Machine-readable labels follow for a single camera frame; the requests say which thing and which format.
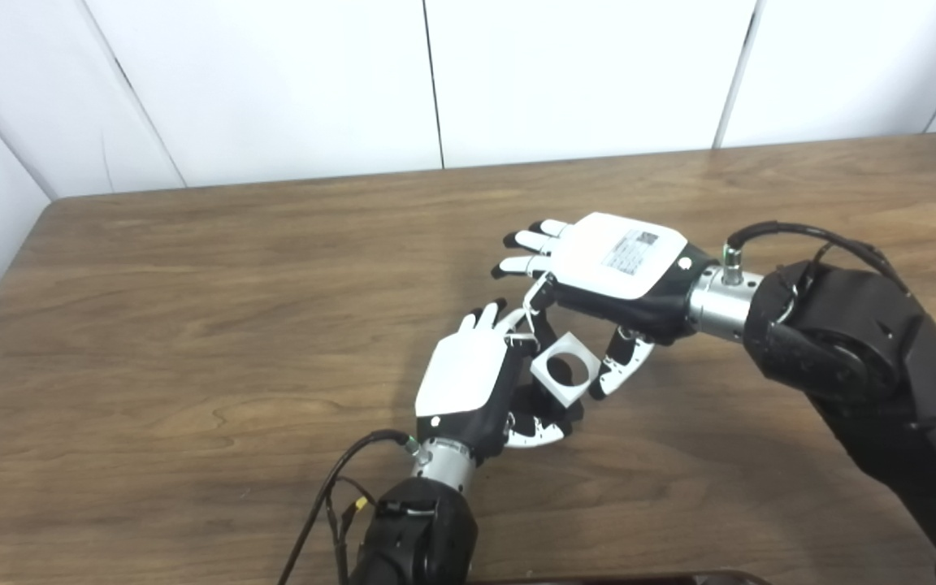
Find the black arm casing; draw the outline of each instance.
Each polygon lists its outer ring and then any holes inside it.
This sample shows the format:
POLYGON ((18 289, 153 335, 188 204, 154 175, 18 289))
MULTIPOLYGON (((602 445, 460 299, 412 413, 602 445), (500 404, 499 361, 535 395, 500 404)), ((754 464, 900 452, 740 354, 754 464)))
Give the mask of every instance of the black arm casing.
POLYGON ((478 535, 456 489, 405 479, 380 497, 350 585, 462 585, 478 535))
POLYGON ((807 393, 936 547, 936 323, 920 304, 879 274, 792 264, 757 289, 743 345, 766 377, 807 393))

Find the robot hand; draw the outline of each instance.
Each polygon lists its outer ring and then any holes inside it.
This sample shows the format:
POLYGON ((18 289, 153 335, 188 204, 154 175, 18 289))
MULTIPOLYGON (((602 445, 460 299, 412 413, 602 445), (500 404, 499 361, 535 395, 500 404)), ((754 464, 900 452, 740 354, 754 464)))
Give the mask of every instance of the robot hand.
POLYGON ((523 363, 539 345, 534 334, 518 332, 527 311, 501 318, 506 305, 497 299, 472 311, 435 345, 414 404, 420 440, 456 441, 482 462, 504 447, 539 447, 571 431, 579 412, 544 401, 535 382, 519 384, 523 363))
POLYGON ((707 295, 722 287, 717 260, 676 230, 609 214, 577 223, 546 219, 508 234, 505 247, 536 252, 506 258, 492 271, 494 278, 538 278, 526 295, 527 310, 536 314, 557 303, 616 323, 588 389, 598 400, 620 388, 654 344, 671 345, 699 330, 738 340, 752 288, 761 281, 746 275, 752 284, 732 296, 707 295))

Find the label sticker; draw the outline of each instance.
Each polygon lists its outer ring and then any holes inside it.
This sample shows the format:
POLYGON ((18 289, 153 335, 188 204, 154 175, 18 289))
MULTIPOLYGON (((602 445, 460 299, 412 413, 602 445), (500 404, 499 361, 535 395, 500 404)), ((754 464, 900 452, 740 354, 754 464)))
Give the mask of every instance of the label sticker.
POLYGON ((630 230, 627 236, 613 246, 601 264, 603 267, 616 269, 624 274, 635 276, 645 260, 645 254, 652 248, 655 241, 660 240, 657 234, 642 230, 630 230))

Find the robot finger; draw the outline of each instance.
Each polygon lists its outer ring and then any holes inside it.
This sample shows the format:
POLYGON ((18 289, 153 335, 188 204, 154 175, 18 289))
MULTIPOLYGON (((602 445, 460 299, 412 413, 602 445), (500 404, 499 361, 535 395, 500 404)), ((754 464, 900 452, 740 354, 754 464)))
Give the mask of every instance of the robot finger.
POLYGON ((483 314, 479 316, 479 322, 475 324, 475 329, 493 329, 493 323, 497 321, 497 314, 501 312, 497 303, 489 303, 483 307, 483 314))
POLYGON ((538 276, 546 271, 551 271, 551 259, 547 256, 515 256, 501 260, 490 271, 490 275, 493 278, 504 278, 508 275, 538 276))
POLYGON ((457 333, 462 333, 471 329, 475 329, 475 314, 473 314, 473 312, 466 314, 465 318, 461 319, 461 326, 457 327, 457 333))
POLYGON ((497 333, 500 333, 502 336, 506 333, 514 333, 516 329, 522 325, 523 319, 527 317, 527 311, 524 308, 519 307, 509 314, 505 315, 505 318, 501 319, 496 325, 493 326, 493 330, 497 333))
POLYGON ((557 237, 544 236, 534 231, 517 231, 505 236, 505 248, 524 248, 550 256, 558 245, 557 237))
POLYGON ((569 232, 572 223, 560 222, 558 219, 544 219, 543 222, 535 222, 530 226, 530 231, 547 234, 552 237, 562 237, 569 232))
POLYGON ((510 449, 543 447, 543 445, 563 440, 568 434, 556 423, 543 423, 541 419, 535 416, 525 418, 525 423, 531 425, 532 428, 528 430, 521 429, 521 432, 518 430, 510 431, 505 447, 510 449))
POLYGON ((653 347, 653 343, 645 338, 629 336, 623 329, 617 328, 601 360, 598 377, 588 386, 587 392, 595 400, 602 400, 616 392, 645 363, 653 347))

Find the black fingertip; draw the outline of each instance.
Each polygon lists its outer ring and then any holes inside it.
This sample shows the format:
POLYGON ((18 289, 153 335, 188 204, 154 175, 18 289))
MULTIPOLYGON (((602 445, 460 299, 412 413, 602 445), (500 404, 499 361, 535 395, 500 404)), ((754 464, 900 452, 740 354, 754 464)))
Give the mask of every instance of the black fingertip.
POLYGON ((598 380, 591 382, 591 385, 587 386, 587 393, 595 400, 605 400, 605 392, 601 391, 601 382, 598 380))
POLYGON ((608 374, 610 371, 612 370, 610 370, 608 366, 606 366, 604 363, 601 364, 601 367, 598 369, 598 377, 595 378, 594 382, 591 382, 590 386, 587 386, 587 393, 588 395, 591 395, 593 399, 605 400, 606 397, 609 397, 609 395, 606 395, 606 393, 601 389, 601 377, 602 375, 608 374))
POLYGON ((566 422, 566 421, 556 422, 554 423, 554 426, 558 427, 558 430, 561 431, 562 437, 568 437, 568 436, 571 436, 571 434, 573 434, 573 426, 569 422, 566 422))
POLYGON ((536 423, 527 412, 515 412, 515 425, 512 430, 524 437, 536 436, 536 423))
POLYGON ((583 420, 583 403, 580 400, 569 404, 569 408, 565 409, 565 420, 570 423, 583 420))

